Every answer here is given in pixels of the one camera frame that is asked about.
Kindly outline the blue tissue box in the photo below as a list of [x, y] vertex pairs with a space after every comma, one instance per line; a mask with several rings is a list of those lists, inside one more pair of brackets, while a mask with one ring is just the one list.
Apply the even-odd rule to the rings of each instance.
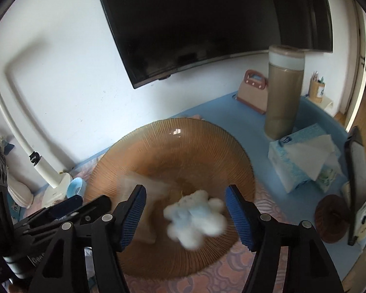
[[343, 176], [341, 153], [318, 124], [310, 125], [288, 136], [270, 142], [268, 158], [287, 193], [308, 182], [323, 192]]

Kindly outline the white ribbed vase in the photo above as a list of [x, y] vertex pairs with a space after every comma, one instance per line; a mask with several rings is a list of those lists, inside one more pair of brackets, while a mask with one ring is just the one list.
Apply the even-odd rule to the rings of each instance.
[[8, 192], [15, 203], [22, 208], [30, 208], [33, 204], [33, 194], [23, 183], [8, 175]]

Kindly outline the small blue round dish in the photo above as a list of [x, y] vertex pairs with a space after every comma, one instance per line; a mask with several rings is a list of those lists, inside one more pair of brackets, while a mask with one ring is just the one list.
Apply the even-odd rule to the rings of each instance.
[[74, 178], [67, 188], [67, 198], [74, 197], [79, 195], [80, 197], [84, 197], [86, 190], [86, 181], [81, 177]]

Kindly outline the black wall television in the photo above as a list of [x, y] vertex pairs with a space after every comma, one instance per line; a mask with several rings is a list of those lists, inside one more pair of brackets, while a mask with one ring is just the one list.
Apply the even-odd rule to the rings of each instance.
[[328, 0], [100, 0], [134, 88], [271, 45], [331, 52]]

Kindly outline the wooden pen holder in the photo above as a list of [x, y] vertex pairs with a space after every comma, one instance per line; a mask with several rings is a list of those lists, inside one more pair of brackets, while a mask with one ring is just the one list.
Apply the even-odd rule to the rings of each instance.
[[314, 103], [321, 103], [324, 96], [325, 83], [323, 77], [320, 78], [318, 72], [313, 72], [310, 84], [308, 97]]

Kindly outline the brown woven coaster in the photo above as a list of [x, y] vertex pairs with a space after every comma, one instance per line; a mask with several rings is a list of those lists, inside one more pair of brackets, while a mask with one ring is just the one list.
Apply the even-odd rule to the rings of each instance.
[[329, 194], [315, 208], [315, 228], [325, 243], [340, 241], [350, 225], [350, 210], [345, 199]]

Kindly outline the beige thermos bottle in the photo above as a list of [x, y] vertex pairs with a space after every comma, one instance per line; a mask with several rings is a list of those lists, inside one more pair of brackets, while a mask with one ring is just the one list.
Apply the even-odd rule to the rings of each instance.
[[264, 131], [279, 140], [292, 133], [304, 79], [305, 54], [283, 45], [268, 49], [268, 101]]

